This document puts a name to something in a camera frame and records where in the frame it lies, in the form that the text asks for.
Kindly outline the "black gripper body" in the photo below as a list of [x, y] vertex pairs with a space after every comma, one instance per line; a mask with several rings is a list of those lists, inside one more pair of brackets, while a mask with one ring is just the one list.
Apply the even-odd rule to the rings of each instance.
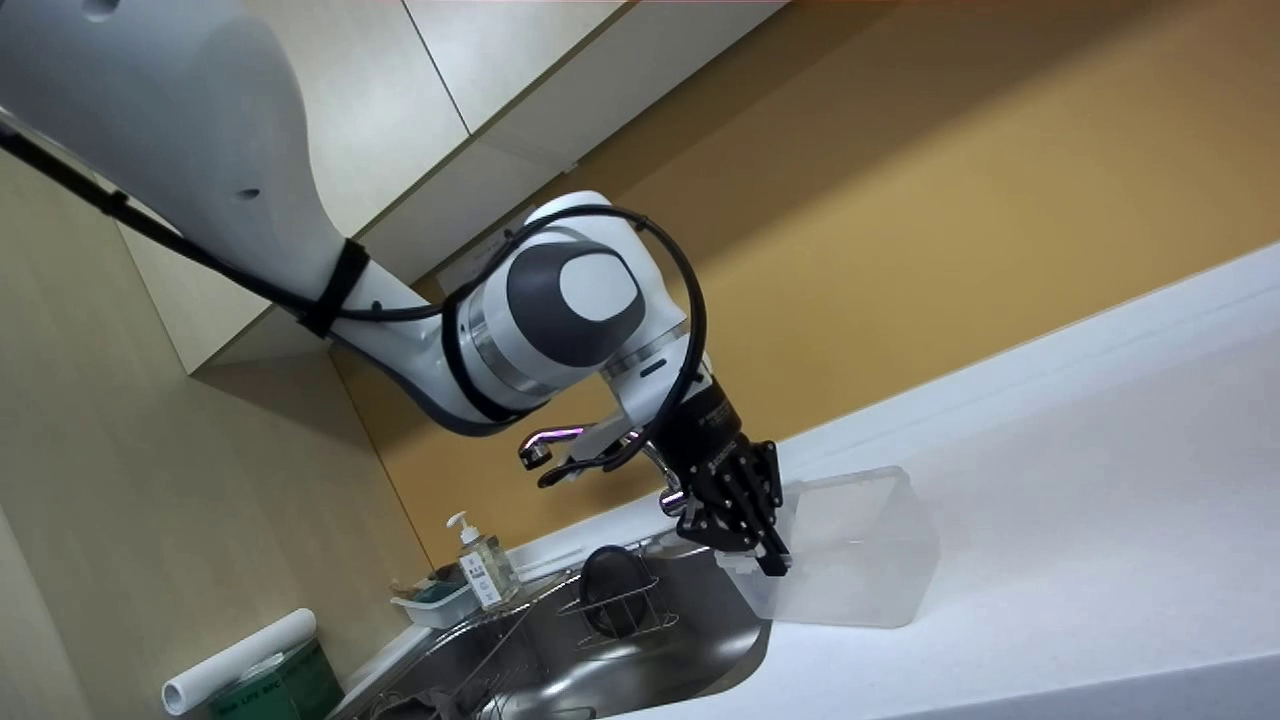
[[667, 476], [665, 506], [683, 506], [696, 479], [748, 491], [753, 444], [729, 394], [706, 379], [652, 436], [652, 455]]

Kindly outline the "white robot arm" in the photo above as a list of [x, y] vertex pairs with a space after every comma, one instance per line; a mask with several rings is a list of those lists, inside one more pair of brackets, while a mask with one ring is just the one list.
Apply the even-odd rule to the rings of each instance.
[[713, 377], [705, 292], [655, 222], [556, 198], [422, 302], [327, 222], [297, 72], [240, 0], [3, 0], [0, 109], [10, 157], [350, 347], [451, 433], [490, 436], [600, 377], [617, 411], [524, 463], [559, 484], [648, 452], [683, 540], [792, 569], [774, 450]]

